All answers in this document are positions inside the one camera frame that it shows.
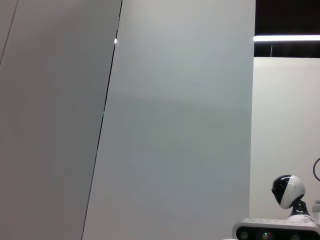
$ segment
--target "robot neck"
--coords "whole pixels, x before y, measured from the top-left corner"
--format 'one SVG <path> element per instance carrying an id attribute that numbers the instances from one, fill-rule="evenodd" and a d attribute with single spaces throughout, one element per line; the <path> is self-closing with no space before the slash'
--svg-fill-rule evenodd
<path id="1" fill-rule="evenodd" d="M 304 201 L 301 200 L 295 200 L 292 204 L 292 212 L 290 214 L 290 216 L 293 215 L 308 215 L 310 216 L 308 209 L 307 209 L 307 205 Z"/>

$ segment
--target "cable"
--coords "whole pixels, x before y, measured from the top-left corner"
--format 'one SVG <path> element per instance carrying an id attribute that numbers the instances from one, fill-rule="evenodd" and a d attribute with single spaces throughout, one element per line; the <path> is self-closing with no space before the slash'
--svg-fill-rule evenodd
<path id="1" fill-rule="evenodd" d="M 314 165 L 313 165 L 313 175 L 314 175 L 314 177 L 320 182 L 320 178 L 318 178 L 317 177 L 317 175 L 316 175 L 316 165 L 317 165 L 317 163 L 320 161 L 320 158 L 317 160 L 317 161 L 315 161 L 315 163 L 314 163 Z"/>

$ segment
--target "white partition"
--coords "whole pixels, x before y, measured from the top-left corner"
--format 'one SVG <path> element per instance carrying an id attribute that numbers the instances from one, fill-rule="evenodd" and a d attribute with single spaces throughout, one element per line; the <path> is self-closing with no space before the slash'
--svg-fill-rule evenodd
<path id="1" fill-rule="evenodd" d="M 0 48 L 15 3 L 0 0 Z M 19 0 L 0 66 L 1 240 L 81 239 L 120 5 Z"/>
<path id="2" fill-rule="evenodd" d="M 83 240 L 249 216 L 254 0 L 124 0 Z"/>
<path id="3" fill-rule="evenodd" d="M 309 212 L 320 199 L 313 165 L 320 158 L 320 59 L 255 58 L 252 98 L 250 217 L 286 219 L 271 192 L 293 174 L 306 188 Z M 320 175 L 320 166 L 316 168 Z"/>

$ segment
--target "dark ceiling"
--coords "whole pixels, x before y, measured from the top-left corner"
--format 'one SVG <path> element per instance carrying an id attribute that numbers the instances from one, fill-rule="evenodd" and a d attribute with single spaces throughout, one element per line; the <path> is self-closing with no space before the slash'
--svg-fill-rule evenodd
<path id="1" fill-rule="evenodd" d="M 320 35 L 320 0 L 256 0 L 255 35 Z M 256 42 L 254 55 L 320 58 L 320 42 Z"/>

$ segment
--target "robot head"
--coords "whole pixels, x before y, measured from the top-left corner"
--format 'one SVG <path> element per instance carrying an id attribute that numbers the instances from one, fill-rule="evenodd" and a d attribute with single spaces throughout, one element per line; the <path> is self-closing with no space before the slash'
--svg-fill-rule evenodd
<path id="1" fill-rule="evenodd" d="M 281 208 L 289 209 L 294 201 L 300 200 L 306 189 L 300 178 L 294 175 L 283 175 L 274 180 L 272 193 Z"/>

